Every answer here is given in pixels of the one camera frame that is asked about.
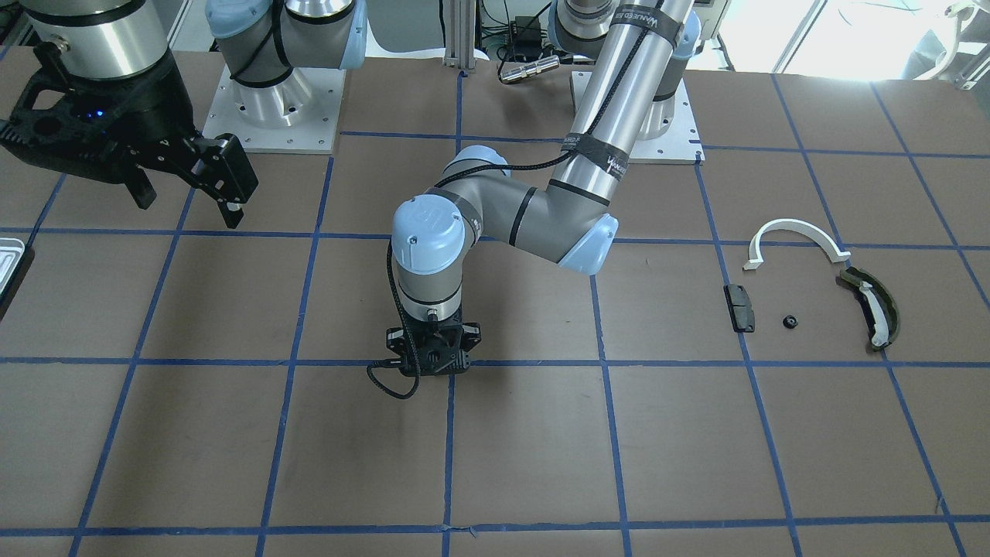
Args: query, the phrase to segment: white mounting plate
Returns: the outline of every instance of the white mounting plate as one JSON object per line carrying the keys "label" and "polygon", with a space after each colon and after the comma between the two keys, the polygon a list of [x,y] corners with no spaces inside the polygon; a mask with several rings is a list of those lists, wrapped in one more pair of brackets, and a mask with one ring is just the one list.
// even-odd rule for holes
{"label": "white mounting plate", "polygon": [[[573,71],[570,73],[570,90],[576,107],[584,96],[584,90],[591,80],[590,71]],[[705,159],[705,150],[701,147],[701,136],[698,135],[698,125],[694,121],[694,111],[687,98],[687,88],[681,79],[674,93],[677,109],[674,111],[670,128],[662,136],[652,140],[637,140],[633,152],[629,155],[630,163],[646,163],[653,165],[694,165],[700,157]]]}
{"label": "white mounting plate", "polygon": [[308,114],[305,120],[287,128],[261,128],[248,122],[241,117],[234,100],[231,71],[224,67],[203,125],[203,136],[212,139],[220,134],[234,134],[248,153],[332,154],[344,99],[345,71],[319,67],[300,67],[297,71],[306,76],[316,99],[305,108]]}

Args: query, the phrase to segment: curved plastic part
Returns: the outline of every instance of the curved plastic part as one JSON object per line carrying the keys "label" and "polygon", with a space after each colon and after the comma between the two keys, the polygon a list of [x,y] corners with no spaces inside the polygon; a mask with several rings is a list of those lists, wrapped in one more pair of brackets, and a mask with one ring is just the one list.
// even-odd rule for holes
{"label": "curved plastic part", "polygon": [[619,231],[619,221],[605,213],[560,260],[561,267],[586,275],[597,275],[609,255],[612,241]]}
{"label": "curved plastic part", "polygon": [[464,220],[452,201],[417,195],[395,211],[392,252],[415,275],[434,275],[457,261],[464,246]]}
{"label": "curved plastic part", "polygon": [[811,238],[825,250],[832,263],[848,261],[849,257],[852,256],[850,252],[841,251],[835,240],[814,224],[798,219],[776,219],[761,226],[759,232],[752,237],[749,242],[749,261],[742,266],[743,271],[753,271],[763,264],[763,254],[759,248],[759,241],[763,238],[763,234],[773,230],[790,230]]}
{"label": "curved plastic part", "polygon": [[697,48],[698,36],[701,35],[701,18],[698,14],[691,10],[691,13],[687,16],[687,22],[684,23],[684,32],[681,34],[680,45],[674,49],[674,52],[670,57],[677,59],[689,59],[694,55],[694,50]]}
{"label": "curved plastic part", "polygon": [[368,8],[365,0],[354,0],[354,15],[350,20],[350,35],[341,58],[341,69],[358,69],[364,64],[368,42]]}
{"label": "curved plastic part", "polygon": [[206,21],[216,39],[229,39],[264,17],[271,0],[209,0]]}
{"label": "curved plastic part", "polygon": [[[450,161],[446,166],[450,167],[450,165],[459,161],[485,161],[492,165],[507,165],[509,163],[497,151],[483,145],[469,145],[461,149],[460,153],[453,158],[453,161]],[[510,170],[502,170],[502,172],[507,176],[512,175]]]}

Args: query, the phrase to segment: metal tray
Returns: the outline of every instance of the metal tray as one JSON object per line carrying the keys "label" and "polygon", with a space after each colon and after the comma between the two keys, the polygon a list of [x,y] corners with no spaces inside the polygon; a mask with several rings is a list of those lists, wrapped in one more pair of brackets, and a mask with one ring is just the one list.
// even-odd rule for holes
{"label": "metal tray", "polygon": [[0,295],[14,278],[17,265],[24,257],[24,242],[17,238],[0,238]]}

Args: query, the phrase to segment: light blue joint cap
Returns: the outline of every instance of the light blue joint cap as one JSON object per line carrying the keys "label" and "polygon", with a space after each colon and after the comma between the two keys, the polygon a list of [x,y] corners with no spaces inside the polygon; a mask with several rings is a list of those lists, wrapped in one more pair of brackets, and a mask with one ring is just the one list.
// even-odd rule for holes
{"label": "light blue joint cap", "polygon": [[216,39],[229,39],[264,17],[271,0],[208,0],[206,21]]}
{"label": "light blue joint cap", "polygon": [[392,253],[415,275],[435,275],[450,267],[464,246],[464,221],[452,201],[417,195],[395,211]]}
{"label": "light blue joint cap", "polygon": [[605,213],[560,260],[561,267],[586,275],[597,275],[609,255],[612,241],[619,231],[619,221]]}
{"label": "light blue joint cap", "polygon": [[341,58],[341,69],[358,69],[364,64],[368,43],[368,8],[364,0],[354,0],[354,17],[350,20],[350,35]]}
{"label": "light blue joint cap", "polygon": [[694,55],[694,50],[698,46],[698,37],[701,35],[701,18],[691,10],[684,22],[684,32],[681,33],[681,42],[674,49],[670,57],[677,59],[689,59]]}
{"label": "light blue joint cap", "polygon": [[[509,162],[505,160],[504,157],[498,154],[497,151],[490,147],[485,147],[483,145],[469,145],[464,149],[460,150],[460,153],[453,158],[453,161],[447,163],[447,167],[453,165],[458,161],[485,161],[486,163],[491,163],[492,165],[507,165]],[[510,170],[502,170],[505,175],[512,175]]]}

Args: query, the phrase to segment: black tape band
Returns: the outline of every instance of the black tape band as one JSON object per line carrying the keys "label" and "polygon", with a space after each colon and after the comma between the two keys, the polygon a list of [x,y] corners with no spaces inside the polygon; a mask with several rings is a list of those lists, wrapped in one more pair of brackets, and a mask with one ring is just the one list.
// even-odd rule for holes
{"label": "black tape band", "polygon": [[576,194],[580,195],[581,197],[587,197],[588,199],[591,199],[592,201],[594,201],[596,203],[601,203],[602,205],[605,205],[606,207],[608,207],[609,204],[612,202],[612,201],[609,201],[608,199],[602,197],[601,195],[595,195],[594,193],[592,193],[592,192],[590,192],[590,191],[588,191],[586,189],[581,189],[580,187],[577,187],[576,185],[572,185],[572,184],[569,184],[569,183],[567,183],[565,181],[560,181],[558,179],[551,178],[550,179],[550,185],[553,186],[553,187],[559,187],[560,189],[564,189],[564,190],[569,191],[571,193],[576,193]]}
{"label": "black tape band", "polygon": [[617,180],[621,180],[629,168],[629,154],[587,134],[567,134],[560,150],[576,152]]}
{"label": "black tape band", "polygon": [[523,197],[523,202],[519,204],[519,211],[516,212],[516,222],[512,223],[512,232],[509,233],[509,245],[516,245],[516,235],[519,234],[519,225],[523,224],[523,215],[526,214],[526,209],[530,206],[530,200],[533,199],[533,194],[537,192],[535,187],[531,187],[529,191],[526,192],[526,196]]}
{"label": "black tape band", "polygon": [[281,83],[282,81],[285,81],[286,79],[288,79],[289,78],[289,75],[292,75],[292,70],[293,69],[295,69],[295,68],[290,67],[290,68],[286,69],[285,72],[283,72],[278,77],[272,77],[271,79],[268,79],[267,81],[248,81],[246,79],[241,79],[239,77],[235,77],[234,78],[234,81],[236,81],[237,83],[240,83],[244,87],[250,87],[252,89],[264,89],[265,87],[275,86],[275,85]]}
{"label": "black tape band", "polygon": [[659,8],[624,4],[616,8],[611,25],[635,25],[652,31],[677,47],[677,36],[683,27],[679,21],[663,13]]}
{"label": "black tape band", "polygon": [[24,11],[31,16],[32,19],[42,23],[47,23],[49,25],[57,25],[59,27],[95,27],[97,25],[103,25],[105,23],[111,23],[119,19],[126,18],[144,6],[145,0],[135,0],[134,2],[128,2],[127,4],[112,10],[107,10],[106,12],[100,12],[99,14],[91,14],[88,16],[54,16],[52,14],[44,14],[35,10],[29,10],[28,8],[25,8]]}

